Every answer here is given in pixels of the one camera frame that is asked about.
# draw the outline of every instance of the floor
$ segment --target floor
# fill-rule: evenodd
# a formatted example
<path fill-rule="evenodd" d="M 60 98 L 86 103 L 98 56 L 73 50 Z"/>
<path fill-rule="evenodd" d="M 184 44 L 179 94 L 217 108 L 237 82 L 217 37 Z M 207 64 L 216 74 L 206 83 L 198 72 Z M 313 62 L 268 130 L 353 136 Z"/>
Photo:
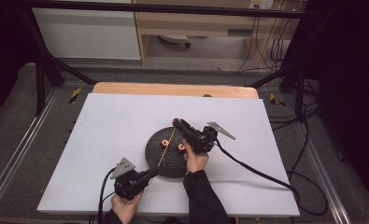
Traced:
<path fill-rule="evenodd" d="M 85 75 L 103 81 L 120 82 L 159 82 L 180 84 L 208 84 L 243 86 L 270 74 L 274 62 L 265 58 L 271 68 L 248 70 L 237 73 L 243 64 L 243 69 L 253 69 L 251 61 L 246 61 L 245 43 L 237 38 L 191 37 L 192 46 L 166 43 L 159 37 L 151 39 L 149 60 L 146 65 L 120 62 L 112 68 L 101 68 L 78 64 L 78 70 Z M 34 120 L 35 113 L 35 69 L 32 65 L 25 66 L 20 72 L 20 78 L 7 101 L 0 109 L 0 176 L 6 168 L 11 156 L 15 154 L 21 139 L 26 135 L 28 127 Z M 87 223 L 88 216 L 51 216 L 36 211 L 42 189 L 48 184 L 53 169 L 64 150 L 64 141 L 69 138 L 69 130 L 74 127 L 78 113 L 92 86 L 84 85 L 68 74 L 63 88 L 56 90 L 54 101 L 42 127 L 37 130 L 36 137 L 27 148 L 21 165 L 12 172 L 7 189 L 0 198 L 0 223 Z M 268 116 L 290 116 L 288 99 L 291 94 L 280 94 L 276 79 L 258 89 Z M 74 105 L 68 103 L 75 87 L 82 87 L 82 93 Z M 273 93 L 276 100 L 282 104 L 271 104 Z M 306 97 L 305 103 L 313 101 Z M 274 131 L 279 152 L 285 168 L 290 170 L 297 158 L 304 139 L 300 135 L 300 126 L 292 124 L 286 128 Z M 314 116 L 308 120 L 310 142 L 319 153 L 328 175 L 339 195 L 350 223 L 369 223 L 369 194 L 362 186 L 355 171 L 349 163 L 341 162 L 337 157 L 334 141 L 323 124 L 322 118 Z M 297 171 L 306 174 L 311 180 L 318 182 L 315 169 L 308 154 L 301 159 Z M 312 185 L 301 178 L 294 178 L 292 185 L 303 195 L 302 205 L 310 210 L 320 211 L 323 200 Z M 133 223 L 151 223 L 161 221 L 157 217 L 139 217 Z M 240 223 L 290 223 L 286 218 L 240 218 Z M 332 211 L 323 216 L 312 216 L 301 210 L 301 216 L 295 219 L 297 223 L 336 223 Z"/>

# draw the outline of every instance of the black curtain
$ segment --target black curtain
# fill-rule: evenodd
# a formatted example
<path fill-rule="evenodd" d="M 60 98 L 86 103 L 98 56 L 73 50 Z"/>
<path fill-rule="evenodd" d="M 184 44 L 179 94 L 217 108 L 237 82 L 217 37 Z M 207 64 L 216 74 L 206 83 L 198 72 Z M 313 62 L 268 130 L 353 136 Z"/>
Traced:
<path fill-rule="evenodd" d="M 17 19 L 14 8 L 0 1 L 0 106 L 13 88 L 19 69 L 37 58 L 31 37 Z"/>
<path fill-rule="evenodd" d="M 324 29 L 306 76 L 320 82 L 322 116 L 369 191 L 369 0 L 340 1 Z"/>

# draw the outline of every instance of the human hand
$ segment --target human hand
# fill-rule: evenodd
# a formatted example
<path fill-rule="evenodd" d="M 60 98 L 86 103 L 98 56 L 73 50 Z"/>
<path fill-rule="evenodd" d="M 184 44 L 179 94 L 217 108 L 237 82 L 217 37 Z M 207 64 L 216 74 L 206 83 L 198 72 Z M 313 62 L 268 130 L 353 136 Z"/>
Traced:
<path fill-rule="evenodd" d="M 195 173 L 200 170 L 205 170 L 207 161 L 208 161 L 208 155 L 207 153 L 203 152 L 198 155 L 196 155 L 190 144 L 184 139 L 183 145 L 185 149 L 187 150 L 187 153 L 184 154 L 184 159 L 187 161 L 187 173 Z"/>
<path fill-rule="evenodd" d="M 111 198 L 112 210 L 123 224 L 131 222 L 137 211 L 137 204 L 143 197 L 143 191 L 138 193 L 131 201 L 124 199 L 117 194 Z"/>

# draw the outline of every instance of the aluminum rail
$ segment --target aluminum rail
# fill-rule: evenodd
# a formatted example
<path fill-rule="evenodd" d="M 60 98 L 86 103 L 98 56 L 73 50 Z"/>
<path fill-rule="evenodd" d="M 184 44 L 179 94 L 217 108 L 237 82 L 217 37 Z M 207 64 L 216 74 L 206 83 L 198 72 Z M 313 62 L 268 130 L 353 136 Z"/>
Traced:
<path fill-rule="evenodd" d="M 294 115 L 294 102 L 292 101 L 289 95 L 284 94 L 285 102 L 288 105 L 289 110 Z M 303 123 L 297 122 L 297 128 L 300 132 L 302 139 L 305 141 L 306 129 Z M 329 201 L 330 210 L 333 214 L 335 222 L 337 224 L 350 224 L 350 219 L 342 204 L 338 193 L 335 190 L 334 184 L 330 179 L 326 168 L 321 161 L 315 146 L 312 143 L 312 140 L 309 138 L 306 146 L 306 154 L 309 158 L 309 162 L 311 163 L 313 170 L 316 174 L 316 177 L 320 183 L 321 188 L 324 190 L 324 193 L 327 196 L 327 200 Z"/>
<path fill-rule="evenodd" d="M 34 118 L 26 134 L 24 135 L 21 142 L 17 146 L 11 159 L 7 163 L 6 168 L 0 175 L 0 200 L 3 197 L 3 194 L 6 191 L 10 181 L 12 180 L 16 171 L 18 170 L 18 167 L 20 166 L 21 161 L 26 155 L 27 150 L 29 149 L 30 145 L 32 145 L 33 140 L 35 139 L 35 136 L 38 133 L 38 130 L 40 129 L 40 127 L 44 123 L 45 118 L 50 112 L 50 109 L 52 108 L 52 105 L 53 105 L 53 102 L 54 102 L 54 99 L 56 97 L 58 90 L 59 88 L 52 89 L 52 91 L 50 92 L 47 98 L 46 106 L 44 107 L 44 110 L 41 112 L 41 114 L 38 117 Z"/>

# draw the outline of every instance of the white cabinet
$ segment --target white cabinet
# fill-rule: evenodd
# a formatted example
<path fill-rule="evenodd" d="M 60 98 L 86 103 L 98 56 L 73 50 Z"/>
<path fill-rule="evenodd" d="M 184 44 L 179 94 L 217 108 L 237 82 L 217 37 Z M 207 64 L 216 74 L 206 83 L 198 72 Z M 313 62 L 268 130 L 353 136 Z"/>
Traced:
<path fill-rule="evenodd" d="M 131 3 L 130 0 L 87 0 Z M 59 58 L 140 60 L 133 12 L 34 8 L 50 52 Z"/>

